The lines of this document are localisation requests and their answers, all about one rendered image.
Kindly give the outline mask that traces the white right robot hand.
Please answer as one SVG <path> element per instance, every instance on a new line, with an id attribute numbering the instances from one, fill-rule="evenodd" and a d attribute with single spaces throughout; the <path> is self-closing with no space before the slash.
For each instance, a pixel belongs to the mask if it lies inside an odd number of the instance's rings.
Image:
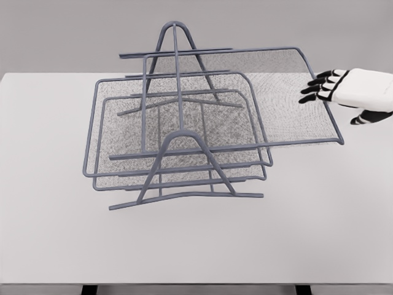
<path id="1" fill-rule="evenodd" d="M 300 104 L 326 101 L 362 112 L 351 125 L 374 124 L 393 116 L 393 74 L 360 68 L 325 71 L 307 83 Z"/>

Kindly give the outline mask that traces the large grey mesh folder tray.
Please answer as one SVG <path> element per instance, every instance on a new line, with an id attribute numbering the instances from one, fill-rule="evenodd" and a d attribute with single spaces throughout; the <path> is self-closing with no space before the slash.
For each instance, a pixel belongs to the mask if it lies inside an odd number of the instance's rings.
<path id="1" fill-rule="evenodd" d="M 314 74 L 296 47 L 172 50 L 142 60 L 148 157 L 343 143 L 326 102 L 300 102 Z"/>

